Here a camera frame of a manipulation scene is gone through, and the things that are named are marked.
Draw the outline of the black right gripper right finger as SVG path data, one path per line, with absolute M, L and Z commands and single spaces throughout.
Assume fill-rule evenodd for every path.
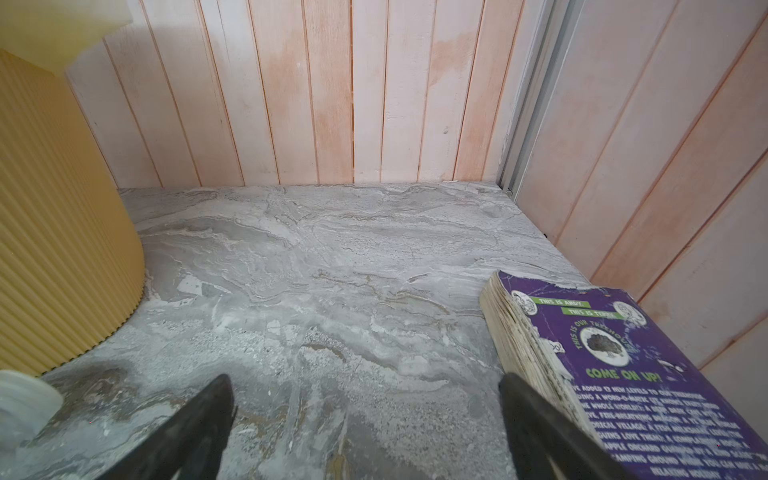
M 522 377 L 506 373 L 499 395 L 519 479 L 633 479 Z

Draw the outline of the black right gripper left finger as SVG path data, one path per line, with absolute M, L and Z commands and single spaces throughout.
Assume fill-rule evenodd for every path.
M 215 479 L 236 415 L 231 379 L 214 378 L 102 479 Z

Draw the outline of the white cap clear bottle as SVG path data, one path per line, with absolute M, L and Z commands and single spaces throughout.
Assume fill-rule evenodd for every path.
M 62 394 L 39 378 L 1 371 L 1 453 L 35 438 L 64 403 Z

